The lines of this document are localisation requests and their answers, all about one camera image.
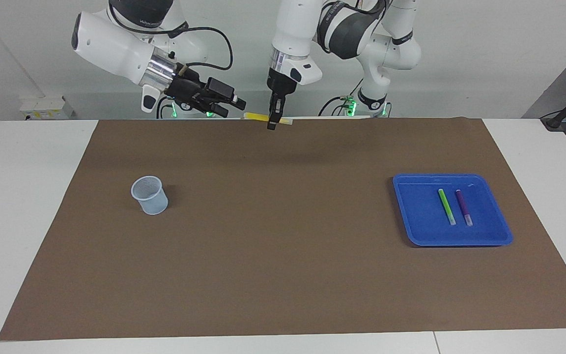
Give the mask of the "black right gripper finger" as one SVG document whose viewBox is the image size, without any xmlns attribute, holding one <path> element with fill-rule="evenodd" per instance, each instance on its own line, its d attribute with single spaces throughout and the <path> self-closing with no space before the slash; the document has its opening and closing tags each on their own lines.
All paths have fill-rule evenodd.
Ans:
<svg viewBox="0 0 566 354">
<path fill-rule="evenodd" d="M 218 115 L 227 118 L 229 110 L 222 107 L 222 104 L 228 103 L 229 99 L 198 98 L 196 99 L 196 110 L 206 115 Z"/>
<path fill-rule="evenodd" d="M 246 101 L 234 92 L 233 87 L 215 78 L 207 79 L 206 95 L 214 103 L 229 104 L 239 110 L 246 108 Z"/>
</svg>

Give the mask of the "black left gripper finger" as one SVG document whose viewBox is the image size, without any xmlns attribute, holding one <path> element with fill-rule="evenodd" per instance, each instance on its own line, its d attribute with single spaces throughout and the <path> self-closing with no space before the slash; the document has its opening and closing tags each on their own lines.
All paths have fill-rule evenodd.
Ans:
<svg viewBox="0 0 566 354">
<path fill-rule="evenodd" d="M 269 102 L 269 120 L 267 123 L 268 130 L 276 130 L 276 127 L 283 116 L 284 105 L 285 95 L 281 95 L 277 92 L 272 92 Z"/>
</svg>

